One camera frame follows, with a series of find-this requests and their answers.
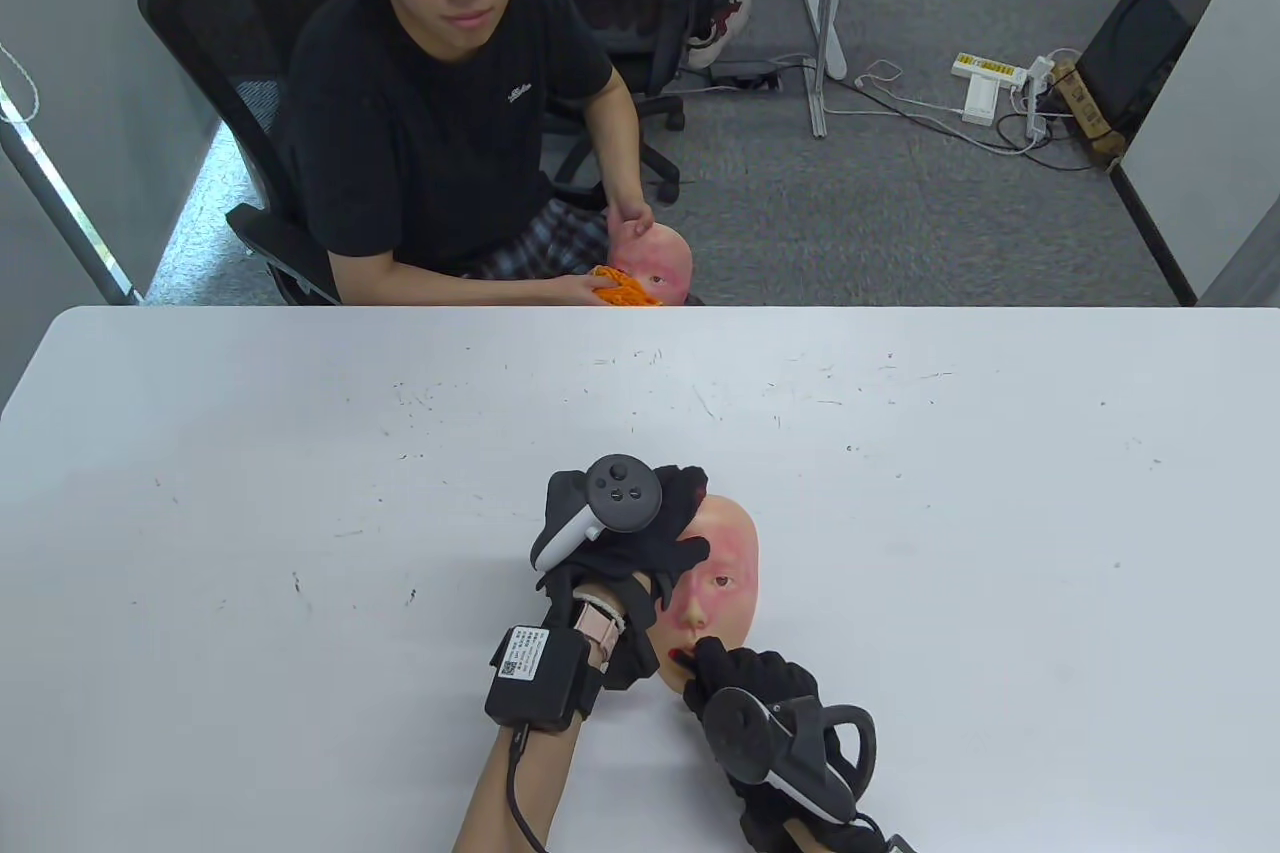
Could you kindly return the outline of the person's right hand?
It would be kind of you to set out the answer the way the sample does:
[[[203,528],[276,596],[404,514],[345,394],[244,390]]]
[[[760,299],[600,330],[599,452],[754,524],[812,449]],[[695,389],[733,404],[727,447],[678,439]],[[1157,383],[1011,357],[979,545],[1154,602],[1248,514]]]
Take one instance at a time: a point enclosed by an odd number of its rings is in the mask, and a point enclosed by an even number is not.
[[[726,649],[713,635],[671,658],[690,672],[684,702],[744,802],[756,852],[884,852],[856,802],[876,766],[876,725],[860,707],[827,708],[815,678],[774,651]]]

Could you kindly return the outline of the person's left hand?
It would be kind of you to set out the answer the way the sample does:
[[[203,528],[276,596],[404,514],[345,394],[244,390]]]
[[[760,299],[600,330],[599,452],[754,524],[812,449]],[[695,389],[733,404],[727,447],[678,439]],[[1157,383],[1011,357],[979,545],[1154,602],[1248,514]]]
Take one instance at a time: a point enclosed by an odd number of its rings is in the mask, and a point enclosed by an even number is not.
[[[547,585],[600,584],[617,593],[648,585],[666,610],[680,581],[710,557],[705,535],[690,530],[707,487],[699,466],[650,467],[621,453],[586,473],[556,473],[531,565]]]

